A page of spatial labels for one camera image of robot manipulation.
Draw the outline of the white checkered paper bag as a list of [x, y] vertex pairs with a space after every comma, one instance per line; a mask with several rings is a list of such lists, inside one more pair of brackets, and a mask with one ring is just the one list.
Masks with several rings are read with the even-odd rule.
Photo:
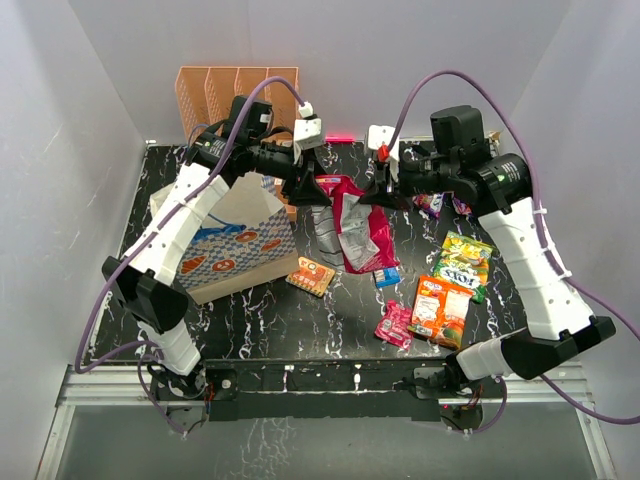
[[243, 224], [239, 234], [193, 242], [176, 278], [198, 305], [281, 277], [298, 269], [299, 254], [276, 181], [248, 173], [211, 209], [200, 228]]

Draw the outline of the magenta silver snack bag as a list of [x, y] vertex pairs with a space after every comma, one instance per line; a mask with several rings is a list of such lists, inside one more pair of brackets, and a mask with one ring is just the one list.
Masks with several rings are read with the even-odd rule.
[[324, 261], [350, 274], [397, 267], [391, 227], [382, 207], [361, 204], [363, 191], [346, 175], [321, 175], [316, 182], [330, 200], [328, 206], [312, 208]]

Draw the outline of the blue Slendy snack bag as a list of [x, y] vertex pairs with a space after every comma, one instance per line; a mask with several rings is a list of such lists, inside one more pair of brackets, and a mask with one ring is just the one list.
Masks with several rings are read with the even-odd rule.
[[211, 236], [239, 234], [246, 229], [243, 224], [225, 224], [222, 227], [200, 228], [193, 237], [193, 242], [202, 241]]

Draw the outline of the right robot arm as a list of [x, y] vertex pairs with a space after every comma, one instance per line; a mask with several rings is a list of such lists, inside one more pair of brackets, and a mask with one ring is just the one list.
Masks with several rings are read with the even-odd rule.
[[612, 337], [611, 318], [597, 316], [569, 282], [533, 200], [529, 167], [517, 154], [495, 156], [481, 113], [469, 105], [430, 117], [434, 149], [414, 161], [393, 145], [396, 129], [372, 125], [365, 150], [375, 164], [363, 203], [406, 209], [418, 194], [451, 192], [468, 205], [497, 247], [514, 281], [527, 325], [449, 355], [442, 379], [466, 397], [489, 376], [534, 379]]

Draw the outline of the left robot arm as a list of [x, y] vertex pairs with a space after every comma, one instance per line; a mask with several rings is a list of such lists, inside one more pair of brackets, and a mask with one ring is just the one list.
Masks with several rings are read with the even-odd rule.
[[326, 196], [313, 174], [315, 149], [324, 142], [321, 121], [301, 101], [290, 147], [262, 144], [271, 106], [256, 95], [237, 96], [229, 119], [205, 129], [187, 152], [187, 162], [160, 211], [121, 258], [109, 257], [103, 273], [119, 304], [146, 332], [160, 365], [182, 397], [206, 387], [201, 355], [186, 326], [189, 300], [174, 283], [186, 250], [210, 211], [248, 173], [284, 180], [302, 205]]

